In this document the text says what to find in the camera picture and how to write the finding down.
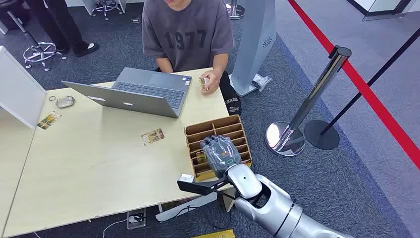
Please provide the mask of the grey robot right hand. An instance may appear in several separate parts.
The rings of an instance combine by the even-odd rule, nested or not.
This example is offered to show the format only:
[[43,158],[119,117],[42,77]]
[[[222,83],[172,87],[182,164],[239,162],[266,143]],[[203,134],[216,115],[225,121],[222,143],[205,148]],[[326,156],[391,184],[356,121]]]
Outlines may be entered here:
[[238,149],[227,136],[208,136],[200,143],[200,146],[206,155],[209,167],[219,179],[223,178],[231,166],[242,162]]

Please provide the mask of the person's left hand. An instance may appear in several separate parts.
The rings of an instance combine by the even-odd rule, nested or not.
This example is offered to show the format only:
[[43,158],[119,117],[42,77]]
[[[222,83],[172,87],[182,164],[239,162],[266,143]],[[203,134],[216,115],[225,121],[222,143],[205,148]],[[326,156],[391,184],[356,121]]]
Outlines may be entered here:
[[202,74],[199,77],[199,79],[207,80],[207,83],[205,84],[204,89],[202,89],[202,94],[208,95],[208,94],[214,93],[219,88],[222,75],[223,75],[223,72],[216,69],[206,71],[204,74]]

